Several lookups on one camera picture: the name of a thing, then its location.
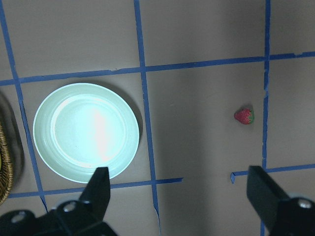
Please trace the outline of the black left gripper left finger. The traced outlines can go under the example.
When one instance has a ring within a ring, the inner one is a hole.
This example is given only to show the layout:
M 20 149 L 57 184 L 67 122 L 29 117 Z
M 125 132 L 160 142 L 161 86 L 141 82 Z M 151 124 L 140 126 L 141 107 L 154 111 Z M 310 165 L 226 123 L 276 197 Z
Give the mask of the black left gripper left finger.
M 98 220 L 103 220 L 109 201 L 109 169 L 98 167 L 80 195 L 79 202 L 83 203 Z

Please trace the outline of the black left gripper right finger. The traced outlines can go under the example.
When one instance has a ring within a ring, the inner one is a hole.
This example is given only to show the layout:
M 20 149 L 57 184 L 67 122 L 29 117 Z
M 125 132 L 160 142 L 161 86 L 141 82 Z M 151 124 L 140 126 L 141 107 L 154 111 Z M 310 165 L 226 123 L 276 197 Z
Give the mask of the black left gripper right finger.
M 247 198 L 269 231 L 292 231 L 292 198 L 261 166 L 249 166 Z

